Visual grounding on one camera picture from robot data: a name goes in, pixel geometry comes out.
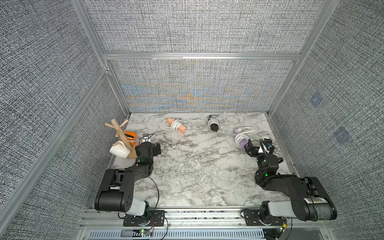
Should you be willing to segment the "pink power strip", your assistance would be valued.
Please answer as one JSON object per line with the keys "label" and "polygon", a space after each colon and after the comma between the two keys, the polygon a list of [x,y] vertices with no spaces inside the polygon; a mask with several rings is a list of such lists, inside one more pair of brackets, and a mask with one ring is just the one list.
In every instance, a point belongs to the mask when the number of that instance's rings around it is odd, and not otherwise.
{"label": "pink power strip", "polygon": [[172,131],[179,132],[181,134],[185,134],[187,129],[181,122],[181,120],[174,120],[171,118],[168,118],[167,120],[164,121],[164,125],[167,128],[170,128]]}

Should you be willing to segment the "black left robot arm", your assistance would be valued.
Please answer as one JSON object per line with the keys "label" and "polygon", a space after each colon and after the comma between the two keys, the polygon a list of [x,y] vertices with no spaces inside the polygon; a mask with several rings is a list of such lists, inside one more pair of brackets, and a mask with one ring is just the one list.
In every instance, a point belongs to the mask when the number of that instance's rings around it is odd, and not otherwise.
{"label": "black left robot arm", "polygon": [[162,153],[160,143],[143,142],[135,147],[135,163],[125,169],[107,169],[95,198],[97,211],[125,213],[149,219],[154,211],[147,201],[134,196],[135,182],[150,178],[154,170],[154,157]]}

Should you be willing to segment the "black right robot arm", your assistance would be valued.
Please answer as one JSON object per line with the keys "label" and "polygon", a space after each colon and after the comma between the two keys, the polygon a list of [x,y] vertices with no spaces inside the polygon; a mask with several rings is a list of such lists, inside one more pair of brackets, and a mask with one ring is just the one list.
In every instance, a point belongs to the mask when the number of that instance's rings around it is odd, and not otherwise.
{"label": "black right robot arm", "polygon": [[274,218],[295,218],[304,222],[337,218],[336,206],[318,178],[278,173],[284,159],[273,154],[272,140],[260,139],[259,144],[255,146],[251,140],[247,143],[241,140],[247,155],[257,158],[255,183],[265,191],[280,192],[290,198],[287,201],[262,202],[258,215],[263,224],[269,225]]}

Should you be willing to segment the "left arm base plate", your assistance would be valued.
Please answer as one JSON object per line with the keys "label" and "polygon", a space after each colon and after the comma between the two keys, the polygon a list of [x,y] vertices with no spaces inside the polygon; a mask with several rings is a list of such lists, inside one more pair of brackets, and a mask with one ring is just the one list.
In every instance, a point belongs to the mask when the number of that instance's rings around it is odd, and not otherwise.
{"label": "left arm base plate", "polygon": [[165,211],[155,210],[150,217],[126,215],[124,218],[124,227],[163,227],[165,222]]}

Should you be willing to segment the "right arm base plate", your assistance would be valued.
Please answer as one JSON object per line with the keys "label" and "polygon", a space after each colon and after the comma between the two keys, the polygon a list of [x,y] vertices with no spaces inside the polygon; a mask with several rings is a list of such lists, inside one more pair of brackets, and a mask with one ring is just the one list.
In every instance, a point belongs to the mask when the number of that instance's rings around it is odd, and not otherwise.
{"label": "right arm base plate", "polygon": [[257,209],[243,209],[240,212],[244,218],[246,225],[249,227],[255,226],[284,226],[287,220],[282,217],[269,216]]}

